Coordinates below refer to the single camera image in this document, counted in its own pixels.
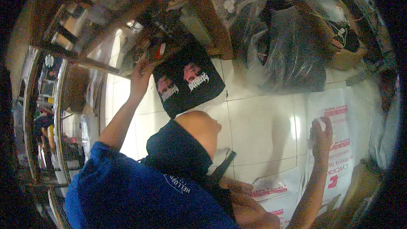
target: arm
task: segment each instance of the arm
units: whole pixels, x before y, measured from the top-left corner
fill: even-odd
[[[329,151],[332,145],[332,125],[327,117],[322,117],[321,120],[326,124],[325,132],[322,131],[317,121],[312,122],[311,139],[315,141],[313,147],[314,168],[305,192],[287,227],[289,229],[309,228],[317,217],[322,204],[328,171]]]
[[[140,65],[134,69],[131,75],[129,99],[100,134],[98,141],[103,142],[113,150],[120,151],[135,110],[147,91],[152,73],[153,67],[150,65],[144,64],[144,66]]]

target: wooden beam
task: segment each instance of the wooden beam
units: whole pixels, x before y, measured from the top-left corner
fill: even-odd
[[[36,45],[37,48],[45,50],[47,53],[52,53],[67,59],[71,64],[81,64],[85,67],[97,69],[104,73],[115,74],[119,73],[119,69],[109,66],[108,64],[78,56],[78,53],[64,49],[56,43],[41,42]]]
[[[215,46],[220,50],[224,60],[233,58],[230,35],[218,18],[211,0],[188,0],[194,7],[205,28],[214,39]]]

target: hand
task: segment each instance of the hand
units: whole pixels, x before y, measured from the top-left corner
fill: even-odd
[[[153,70],[154,66],[150,65],[148,61],[137,64],[131,74],[129,99],[141,99],[145,95]]]
[[[312,122],[310,130],[310,138],[315,142],[312,153],[315,161],[328,161],[329,151],[332,145],[332,124],[329,118],[322,117],[322,122],[325,123],[325,132],[322,131],[318,121]]]
[[[227,177],[221,178],[219,186],[224,189],[228,188],[230,189],[230,191],[240,194],[249,194],[250,192],[253,191],[252,185],[241,181],[233,180]]]

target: white tile wall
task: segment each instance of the white tile wall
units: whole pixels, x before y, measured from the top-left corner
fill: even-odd
[[[239,99],[228,105],[235,166],[296,156],[290,95]]]

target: man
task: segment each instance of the man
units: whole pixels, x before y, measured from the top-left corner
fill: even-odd
[[[147,142],[141,163],[120,154],[131,119],[143,98],[153,67],[136,68],[127,102],[101,133],[90,159],[75,175],[66,196],[73,228],[279,228],[247,195],[250,185],[223,179],[213,185],[206,173],[221,125],[194,111],[170,120]],[[313,122],[315,165],[289,227],[308,228],[322,203],[332,128]]]

